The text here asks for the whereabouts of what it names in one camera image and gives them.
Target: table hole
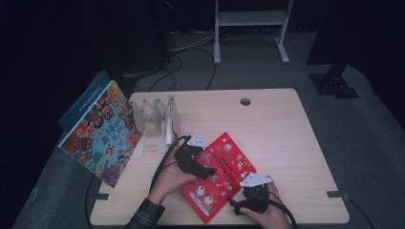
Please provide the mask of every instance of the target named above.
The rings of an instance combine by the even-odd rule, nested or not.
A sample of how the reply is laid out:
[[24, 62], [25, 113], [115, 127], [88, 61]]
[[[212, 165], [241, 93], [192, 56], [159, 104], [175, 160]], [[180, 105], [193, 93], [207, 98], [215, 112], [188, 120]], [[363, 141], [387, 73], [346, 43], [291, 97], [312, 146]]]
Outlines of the table hole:
[[244, 105], [244, 106], [248, 106], [248, 105], [250, 105], [250, 103], [251, 103], [251, 101], [248, 98], [242, 98], [241, 99], [241, 104]]

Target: dark background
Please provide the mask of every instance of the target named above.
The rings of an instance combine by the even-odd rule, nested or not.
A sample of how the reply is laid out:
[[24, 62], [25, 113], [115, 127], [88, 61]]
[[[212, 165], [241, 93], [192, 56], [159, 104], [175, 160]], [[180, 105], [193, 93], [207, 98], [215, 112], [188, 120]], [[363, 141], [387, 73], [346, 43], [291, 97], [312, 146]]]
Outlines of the dark background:
[[[1, 94], [6, 100], [1, 228], [12, 226], [29, 198], [63, 132], [57, 120], [93, 77], [108, 69], [121, 79], [122, 69], [142, 72], [164, 63], [157, 9], [146, 1], [111, 2], [0, 1]], [[170, 31], [213, 28], [214, 1], [168, 3], [175, 7], [165, 8]], [[284, 4], [236, 1], [240, 10], [278, 9]], [[224, 8], [232, 5], [233, 1], [222, 1]], [[308, 64], [344, 59], [368, 77], [404, 127], [404, 11], [399, 1], [296, 0], [288, 28], [318, 30]]]

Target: book spine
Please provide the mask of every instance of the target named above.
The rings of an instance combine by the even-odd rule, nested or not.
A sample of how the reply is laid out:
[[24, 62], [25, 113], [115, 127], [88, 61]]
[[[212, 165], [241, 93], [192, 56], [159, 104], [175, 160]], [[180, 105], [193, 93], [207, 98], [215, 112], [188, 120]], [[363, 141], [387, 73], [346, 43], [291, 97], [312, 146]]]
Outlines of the book spine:
[[89, 111], [102, 91], [105, 91], [104, 89], [106, 89], [111, 82], [112, 80], [105, 71], [99, 73], [95, 81], [57, 123], [59, 123], [63, 129], [70, 131], [77, 121]]

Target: person's arm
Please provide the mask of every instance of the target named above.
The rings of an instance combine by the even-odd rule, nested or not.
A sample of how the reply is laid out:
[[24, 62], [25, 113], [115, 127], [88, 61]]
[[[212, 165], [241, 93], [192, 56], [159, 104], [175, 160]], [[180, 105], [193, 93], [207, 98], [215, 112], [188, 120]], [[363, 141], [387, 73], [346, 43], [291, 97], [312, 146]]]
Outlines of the person's arm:
[[[276, 185], [274, 184], [274, 180], [267, 184], [267, 188], [269, 192], [277, 196], [275, 197], [274, 195], [270, 194], [269, 198], [280, 203], [280, 200], [278, 199], [280, 195]], [[268, 205], [267, 210], [262, 214], [253, 212], [248, 208], [241, 208], [240, 211], [251, 219], [257, 221], [264, 229], [290, 229], [287, 215], [273, 205]]]
[[164, 212], [164, 207], [161, 206], [164, 199], [182, 187], [183, 184], [197, 179], [194, 175], [186, 174], [179, 168], [173, 154], [172, 152], [167, 158], [151, 192], [143, 200], [125, 229], [155, 228]]

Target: blue book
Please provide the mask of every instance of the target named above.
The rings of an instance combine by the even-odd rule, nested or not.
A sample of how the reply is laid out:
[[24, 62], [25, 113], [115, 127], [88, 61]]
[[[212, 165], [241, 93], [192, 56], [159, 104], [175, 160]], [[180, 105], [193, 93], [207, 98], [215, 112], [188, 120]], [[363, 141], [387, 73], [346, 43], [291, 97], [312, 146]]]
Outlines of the blue book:
[[117, 82], [101, 72], [59, 124], [69, 132], [58, 147], [115, 187], [141, 137]]

